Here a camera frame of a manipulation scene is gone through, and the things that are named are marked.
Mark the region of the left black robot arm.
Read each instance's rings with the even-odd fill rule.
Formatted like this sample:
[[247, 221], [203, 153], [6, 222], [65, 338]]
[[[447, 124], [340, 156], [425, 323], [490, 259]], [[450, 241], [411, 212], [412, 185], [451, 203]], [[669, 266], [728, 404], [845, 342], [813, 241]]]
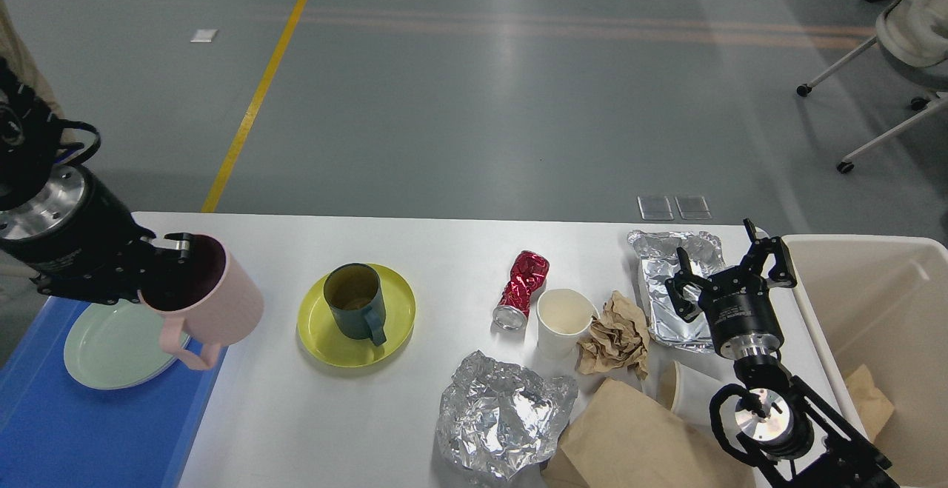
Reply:
[[58, 117], [7, 62], [1, 87], [1, 247], [37, 291], [98, 304], [183, 295], [194, 237], [157, 237], [84, 166], [97, 128]]

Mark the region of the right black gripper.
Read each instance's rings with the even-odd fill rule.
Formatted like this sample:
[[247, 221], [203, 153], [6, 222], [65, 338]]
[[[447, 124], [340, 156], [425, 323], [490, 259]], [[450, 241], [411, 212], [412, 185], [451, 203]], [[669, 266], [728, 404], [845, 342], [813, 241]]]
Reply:
[[753, 356], [776, 357], [784, 333], [770, 299], [771, 288], [797, 286], [792, 256], [780, 237], [759, 237], [751, 219], [744, 219], [750, 247], [744, 265], [694, 275], [683, 247], [675, 255], [678, 271], [664, 282], [675, 315], [692, 323], [707, 320], [714, 352], [729, 360]]

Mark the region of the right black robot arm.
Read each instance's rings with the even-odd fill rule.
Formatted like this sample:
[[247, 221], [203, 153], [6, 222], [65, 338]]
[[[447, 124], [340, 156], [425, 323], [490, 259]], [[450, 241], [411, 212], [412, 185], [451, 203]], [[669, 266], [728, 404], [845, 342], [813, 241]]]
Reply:
[[678, 247], [678, 269], [664, 282], [678, 318], [707, 320], [714, 352], [737, 377], [709, 401], [714, 439], [772, 487], [896, 486], [890, 459], [783, 366], [770, 292], [797, 285], [791, 252], [780, 237], [759, 237], [749, 219], [744, 229], [750, 245], [738, 265], [705, 278]]

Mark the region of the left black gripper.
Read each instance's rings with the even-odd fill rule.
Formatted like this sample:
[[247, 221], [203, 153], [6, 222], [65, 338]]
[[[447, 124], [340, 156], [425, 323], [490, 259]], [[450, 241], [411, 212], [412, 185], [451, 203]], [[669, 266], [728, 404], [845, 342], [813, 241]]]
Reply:
[[2, 251], [33, 269], [39, 293], [98, 304], [140, 303], [150, 255], [192, 261], [194, 235], [156, 238], [91, 171], [54, 165], [43, 188], [2, 210]]

